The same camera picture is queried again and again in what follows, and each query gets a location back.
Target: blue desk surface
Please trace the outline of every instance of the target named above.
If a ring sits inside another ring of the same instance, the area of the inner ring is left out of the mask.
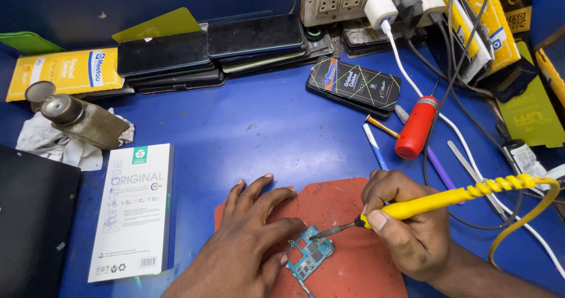
[[[426,58],[433,58],[426,48]],[[428,94],[437,77],[408,49],[400,49],[408,74]],[[392,52],[342,60],[362,67],[402,77]],[[159,297],[171,282],[192,262],[201,246],[214,232],[214,209],[227,196],[230,187],[240,178],[248,183],[272,172],[274,187],[294,186],[300,191],[305,185],[358,176],[368,177],[378,162],[362,129],[365,114],[340,106],[328,99],[309,93],[305,81],[310,66],[281,72],[260,74],[226,81],[216,88],[170,92],[157,95],[134,95],[104,102],[106,108],[135,123],[134,143],[145,146],[172,143],[175,146],[173,175],[173,208],[169,269],[158,275],[114,282],[87,283],[88,269],[101,203],[104,166],[100,171],[83,172],[72,234],[67,245],[62,297]],[[440,82],[436,96],[440,97],[446,83]],[[398,103],[407,111],[418,98],[402,77]],[[479,98],[461,95],[471,114],[496,135],[494,116]],[[461,130],[485,177],[511,174],[510,167],[493,145],[481,135],[460,111],[452,99],[443,108]],[[402,124],[392,115],[385,124],[400,130]],[[423,183],[422,157],[405,160],[394,152],[394,140],[372,128],[373,134],[390,168],[400,169]],[[442,121],[434,131],[431,146],[456,186],[472,184],[463,167],[447,146],[451,140],[462,151],[455,133]],[[445,186],[433,167],[429,167],[431,185],[439,190]],[[515,204],[514,192],[500,197],[509,208]],[[538,202],[524,197],[523,215]],[[452,206],[455,214],[470,222],[496,225],[500,219],[485,200],[476,199],[464,206]],[[532,223],[565,263],[565,233],[563,223],[553,208],[548,208]],[[451,220],[451,236],[480,257],[486,258],[488,248],[498,231],[480,231]],[[505,271],[530,280],[557,293],[565,292],[565,280],[556,271],[550,258],[537,240],[525,229],[512,233],[495,254],[498,266]],[[410,297],[437,295],[427,284],[405,277]]]

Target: metal pump lid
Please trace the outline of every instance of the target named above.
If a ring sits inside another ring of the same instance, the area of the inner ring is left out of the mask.
[[[25,99],[30,102],[43,102],[41,114],[56,124],[68,124],[80,119],[84,113],[82,103],[67,94],[55,93],[55,85],[49,81],[39,81],[25,91]]]
[[[42,103],[55,93],[55,84],[49,81],[35,82],[25,90],[25,99],[31,103]]]

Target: red screwdriver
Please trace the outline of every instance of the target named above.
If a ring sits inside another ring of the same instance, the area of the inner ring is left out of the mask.
[[[396,140],[394,151],[405,159],[417,157],[426,144],[429,128],[436,115],[437,106],[440,104],[440,102],[432,96],[436,87],[437,83],[430,96],[422,96],[418,99],[410,113],[410,117],[408,117],[404,128],[402,128]]]

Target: circuit board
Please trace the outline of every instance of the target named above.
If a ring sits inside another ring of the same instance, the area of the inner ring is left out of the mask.
[[[286,252],[286,254],[288,254],[294,248],[297,248],[302,253],[302,258],[295,265],[288,261],[286,263],[286,268],[290,269],[293,277],[300,282],[302,288],[311,298],[314,296],[310,293],[306,286],[304,286],[304,280],[321,265],[324,259],[333,254],[333,244],[331,240],[327,240],[325,238],[312,241],[310,240],[310,237],[318,234],[318,232],[318,228],[315,225],[310,226],[310,228],[300,233],[300,237],[298,239],[288,240],[290,249]],[[306,243],[304,248],[300,248],[300,246],[298,246],[298,242],[300,240],[303,240]]]

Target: black cable wire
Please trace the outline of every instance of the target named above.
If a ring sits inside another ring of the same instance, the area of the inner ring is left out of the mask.
[[[452,8],[452,3],[451,3],[451,2],[452,2],[452,1],[453,1],[453,0],[448,0],[448,8],[449,8],[448,19],[449,19],[449,17],[451,16],[451,8]],[[436,115],[435,115],[434,118],[433,118],[432,125],[431,125],[430,130],[429,130],[429,133],[428,133],[428,138],[426,139],[426,144],[424,145],[424,149],[423,149],[423,150],[424,150],[424,165],[423,165],[424,181],[426,182],[426,185],[427,185],[427,186],[429,186],[428,170],[427,170],[427,163],[428,163],[428,162],[427,162],[427,159],[428,159],[428,146],[429,146],[429,141],[430,141],[430,138],[431,138],[433,129],[434,129],[434,127],[435,127],[437,118],[438,118],[439,115],[440,115],[441,109],[443,108],[443,105],[445,104],[445,101],[446,101],[446,99],[447,99],[449,93],[451,92],[451,93],[454,94],[454,91],[453,91],[453,84],[454,84],[454,82],[455,82],[455,80],[456,80],[456,78],[457,78],[457,75],[459,74],[459,70],[461,69],[461,66],[462,66],[462,64],[463,64],[464,56],[465,56],[465,54],[467,53],[467,50],[469,49],[469,46],[471,45],[472,38],[473,38],[473,36],[475,35],[475,32],[477,31],[477,27],[478,27],[478,24],[479,24],[479,22],[480,22],[481,17],[483,16],[483,12],[484,12],[484,10],[485,10],[487,1],[488,1],[488,0],[484,0],[484,1],[483,1],[483,5],[481,6],[481,9],[480,9],[480,11],[479,11],[479,13],[478,13],[478,15],[477,15],[477,21],[475,22],[475,25],[473,26],[473,29],[472,29],[471,34],[470,34],[470,36],[469,36],[469,39],[467,40],[467,43],[466,43],[466,45],[465,45],[465,48],[463,49],[463,55],[462,55],[461,59],[459,60],[459,63],[458,63],[457,66],[456,66],[456,70],[454,71],[453,74],[451,74],[451,65],[450,65],[450,63],[451,63],[451,43],[450,43],[449,40],[448,40],[447,34],[445,33],[445,29],[443,28],[443,26],[440,27],[440,30],[442,31],[442,35],[443,35],[444,40],[445,40],[445,42],[446,42],[446,48],[447,48],[447,52],[448,52],[448,80],[449,80],[449,84],[448,84],[448,88],[447,88],[446,92],[444,93],[443,98],[441,99],[441,102],[440,102],[440,104],[439,104],[439,106],[438,106]],[[463,223],[463,224],[465,224],[465,225],[474,227],[474,228],[476,228],[476,229],[502,229],[502,228],[507,227],[508,225],[510,225],[510,224],[512,224],[512,223],[514,222],[514,219],[516,218],[516,215],[518,214],[518,210],[519,210],[520,207],[521,207],[522,199],[523,199],[523,191],[520,190],[520,191],[519,191],[519,196],[518,196],[518,201],[516,202],[516,208],[515,208],[514,211],[512,212],[512,215],[510,215],[510,217],[508,218],[508,220],[506,220],[505,222],[503,222],[503,223],[502,223],[501,225],[499,225],[499,226],[478,226],[478,225],[475,225],[475,224],[466,222],[465,220],[462,220],[461,218],[457,217],[456,215],[454,215],[454,214],[451,213],[450,211],[448,211],[448,212],[449,212],[449,214],[450,214],[453,218],[455,218],[457,221],[459,221],[459,222],[461,222],[461,223]]]
[[[441,77],[442,79],[446,80],[447,77],[445,76],[445,74],[437,69],[434,65],[432,65],[419,51],[418,49],[416,49],[416,47],[414,47],[414,45],[412,44],[412,41],[408,41],[408,46],[410,46],[410,49],[412,50],[412,52],[414,53],[414,55],[416,55],[416,57],[418,57],[431,71],[433,71],[438,77]],[[501,145],[498,144],[498,142],[492,138],[492,136],[490,136],[490,134],[478,123],[478,121],[469,113],[469,111],[463,106],[463,104],[461,103],[461,101],[459,100],[459,97],[456,95],[455,90],[452,89],[451,90],[451,94],[453,95],[453,97],[456,100],[456,103],[458,104],[459,107],[461,107],[461,110],[463,110],[463,112],[465,112],[465,114],[467,115],[467,117],[475,124],[475,126],[477,126],[477,128],[479,130],[481,130],[481,132],[487,137],[489,138],[489,140],[495,145],[497,146],[498,150],[500,150],[502,152],[502,155],[505,157],[506,162],[508,162],[510,165],[512,165],[512,160],[510,160],[510,158],[508,157],[508,155],[505,153],[504,149],[502,148]],[[512,170],[514,171],[514,175],[519,174],[516,169],[514,167],[512,167]],[[531,196],[531,197],[535,197],[535,198],[539,198],[539,199],[543,199],[542,196],[535,194],[535,193],[530,193],[527,191],[524,191],[524,195],[527,196]],[[560,201],[560,200],[554,200],[554,203],[560,203],[560,204],[565,204],[565,201]]]

